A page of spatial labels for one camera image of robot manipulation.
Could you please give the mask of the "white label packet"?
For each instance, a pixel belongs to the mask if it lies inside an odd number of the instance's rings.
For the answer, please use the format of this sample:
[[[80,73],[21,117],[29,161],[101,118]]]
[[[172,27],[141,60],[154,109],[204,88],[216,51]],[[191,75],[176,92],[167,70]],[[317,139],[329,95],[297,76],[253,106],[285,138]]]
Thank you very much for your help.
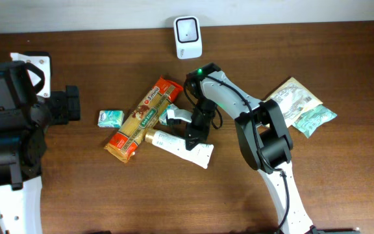
[[[214,149],[212,144],[200,143],[193,149],[188,150],[186,149],[186,141],[184,139],[156,129],[147,130],[145,141],[204,169],[208,168]]]

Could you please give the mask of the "small teal tissue pack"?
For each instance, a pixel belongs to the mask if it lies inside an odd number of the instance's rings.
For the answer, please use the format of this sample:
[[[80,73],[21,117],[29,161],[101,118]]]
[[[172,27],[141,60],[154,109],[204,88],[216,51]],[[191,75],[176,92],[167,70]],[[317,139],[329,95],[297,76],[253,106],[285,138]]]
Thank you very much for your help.
[[[170,104],[170,105],[168,105],[166,107],[166,109],[163,111],[163,113],[160,115],[159,119],[158,119],[159,122],[160,122],[160,124],[162,124],[162,125],[168,125],[168,123],[167,123],[168,110],[175,111],[175,110],[178,110],[178,109],[179,108],[176,105],[174,105],[173,103]]]

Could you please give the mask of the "orange spaghetti packet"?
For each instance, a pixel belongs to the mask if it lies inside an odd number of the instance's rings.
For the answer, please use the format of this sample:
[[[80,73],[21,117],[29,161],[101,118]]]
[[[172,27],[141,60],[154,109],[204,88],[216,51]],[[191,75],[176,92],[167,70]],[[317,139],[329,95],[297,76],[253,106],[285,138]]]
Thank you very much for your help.
[[[144,140],[147,130],[158,123],[161,114],[182,91],[183,87],[178,83],[160,77],[104,149],[120,161],[128,162]]]

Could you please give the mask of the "cream noodle packet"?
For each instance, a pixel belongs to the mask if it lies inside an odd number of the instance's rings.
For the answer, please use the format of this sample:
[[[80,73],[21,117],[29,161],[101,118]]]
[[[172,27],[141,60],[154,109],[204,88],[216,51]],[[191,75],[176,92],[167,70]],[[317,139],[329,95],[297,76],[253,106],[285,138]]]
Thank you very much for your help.
[[[293,77],[273,91],[266,101],[270,99],[279,105],[287,127],[302,114],[323,103]]]

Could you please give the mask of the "teal flushable wipes pack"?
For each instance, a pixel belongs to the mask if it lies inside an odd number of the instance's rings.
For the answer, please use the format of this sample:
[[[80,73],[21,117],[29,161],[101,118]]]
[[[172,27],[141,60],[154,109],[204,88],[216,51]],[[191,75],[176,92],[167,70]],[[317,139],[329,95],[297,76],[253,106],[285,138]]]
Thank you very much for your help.
[[[337,117],[336,113],[323,105],[318,105],[300,115],[292,125],[302,132],[305,137],[310,138],[319,126],[335,119],[335,117]]]

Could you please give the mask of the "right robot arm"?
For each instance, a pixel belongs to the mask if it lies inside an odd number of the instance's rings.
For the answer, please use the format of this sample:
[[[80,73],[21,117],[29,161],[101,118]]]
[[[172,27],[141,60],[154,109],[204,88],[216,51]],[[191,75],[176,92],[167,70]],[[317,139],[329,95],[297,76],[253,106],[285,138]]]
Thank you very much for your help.
[[[196,99],[185,129],[186,149],[207,139],[215,115],[224,110],[234,120],[243,158],[268,188],[277,212],[277,233],[317,233],[295,183],[293,141],[279,104],[246,94],[214,63],[188,73],[184,93],[189,100]]]

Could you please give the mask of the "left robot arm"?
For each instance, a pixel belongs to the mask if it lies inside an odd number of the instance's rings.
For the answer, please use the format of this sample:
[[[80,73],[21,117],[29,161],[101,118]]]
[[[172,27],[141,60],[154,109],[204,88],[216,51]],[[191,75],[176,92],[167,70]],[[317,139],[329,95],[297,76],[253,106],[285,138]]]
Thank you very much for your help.
[[[0,233],[41,233],[45,135],[80,120],[79,89],[51,90],[48,52],[10,56],[0,63]]]

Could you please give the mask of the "white barcode scanner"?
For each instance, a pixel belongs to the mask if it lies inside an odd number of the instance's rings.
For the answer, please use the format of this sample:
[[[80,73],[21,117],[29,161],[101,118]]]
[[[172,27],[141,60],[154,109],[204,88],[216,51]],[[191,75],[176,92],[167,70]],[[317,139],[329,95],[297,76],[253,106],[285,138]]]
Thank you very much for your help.
[[[203,54],[201,28],[195,16],[181,16],[173,21],[177,58],[199,58]]]

